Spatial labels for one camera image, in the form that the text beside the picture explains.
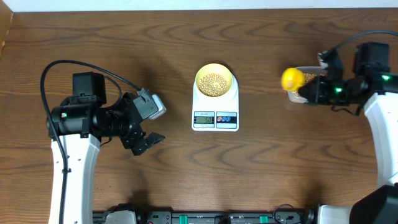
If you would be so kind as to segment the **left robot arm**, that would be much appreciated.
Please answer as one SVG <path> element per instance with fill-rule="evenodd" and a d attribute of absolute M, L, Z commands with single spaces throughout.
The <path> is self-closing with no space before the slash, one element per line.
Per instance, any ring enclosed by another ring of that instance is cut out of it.
<path fill-rule="evenodd" d="M 103 137 L 119 137 L 135 156 L 165 139 L 140 126 L 165 113 L 157 95 L 141 89 L 137 95 L 120 95 L 113 106 L 105 108 L 105 103 L 104 94 L 76 91 L 47 111 L 54 163 L 50 223 L 92 223 L 95 165 Z"/>

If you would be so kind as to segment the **yellow measuring scoop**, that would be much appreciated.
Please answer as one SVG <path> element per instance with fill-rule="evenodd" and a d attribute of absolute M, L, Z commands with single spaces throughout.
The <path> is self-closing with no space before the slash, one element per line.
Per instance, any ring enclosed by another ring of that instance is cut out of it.
<path fill-rule="evenodd" d="M 285 91 L 297 91 L 305 84 L 304 73 L 297 68 L 286 69 L 281 78 L 281 85 Z"/>

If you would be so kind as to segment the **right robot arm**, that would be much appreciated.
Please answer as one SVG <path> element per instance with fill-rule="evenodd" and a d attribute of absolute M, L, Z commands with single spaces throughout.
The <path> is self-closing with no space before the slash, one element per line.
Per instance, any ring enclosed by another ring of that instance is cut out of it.
<path fill-rule="evenodd" d="M 321 205 L 317 223 L 397 223 L 397 74 L 389 67 L 389 45 L 359 44 L 354 55 L 354 78 L 343 79 L 336 49 L 318 55 L 326 75 L 300 87 L 299 94 L 314 105 L 333 111 L 357 105 L 371 127 L 377 162 L 377 189 L 350 207 Z"/>

